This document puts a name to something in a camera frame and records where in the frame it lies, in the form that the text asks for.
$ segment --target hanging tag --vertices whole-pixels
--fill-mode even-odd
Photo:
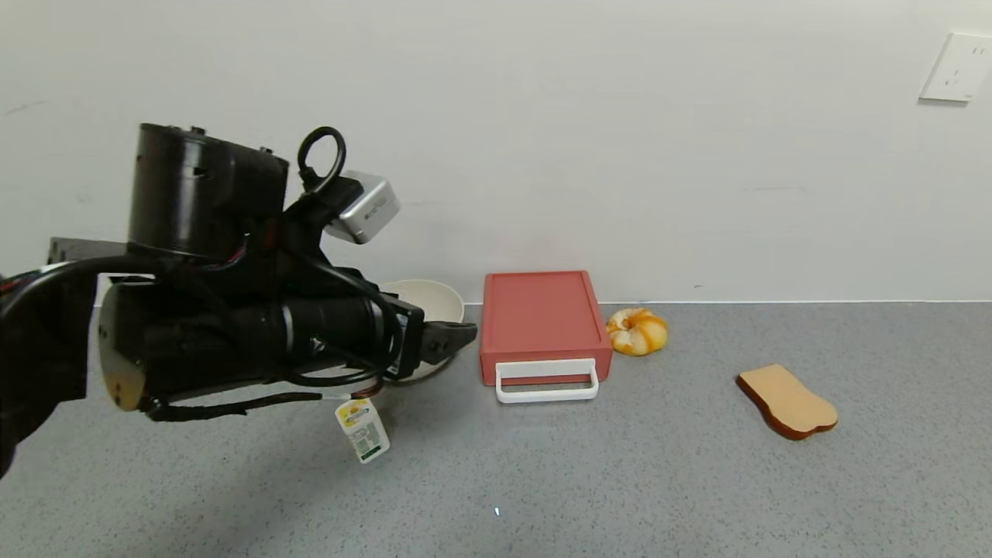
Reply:
[[[368,463],[389,449],[389,437],[370,399],[346,401],[335,413],[358,461]]]

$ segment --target toy bread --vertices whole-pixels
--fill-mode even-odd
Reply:
[[[627,308],[606,323],[613,349],[631,356],[643,356],[661,349],[669,341],[669,325],[646,308]]]
[[[765,421],[790,440],[802,440],[837,425],[837,410],[809,391],[780,364],[737,376],[737,385],[758,405]]]

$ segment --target white handle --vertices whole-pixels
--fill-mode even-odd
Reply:
[[[592,385],[579,389],[550,389],[547,391],[503,391],[503,378],[587,375]],[[496,363],[496,398],[503,403],[538,403],[543,401],[576,401],[592,399],[599,393],[595,358],[569,360],[534,360],[532,362]]]

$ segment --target red drawer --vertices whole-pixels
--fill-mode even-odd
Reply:
[[[585,271],[493,273],[482,306],[482,382],[496,384],[497,362],[594,358],[610,373],[613,348]],[[508,378],[509,385],[575,383],[589,376]]]

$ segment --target label tag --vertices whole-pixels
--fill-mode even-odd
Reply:
[[[386,453],[389,437],[370,399],[346,401],[334,413],[341,430],[363,464]]]

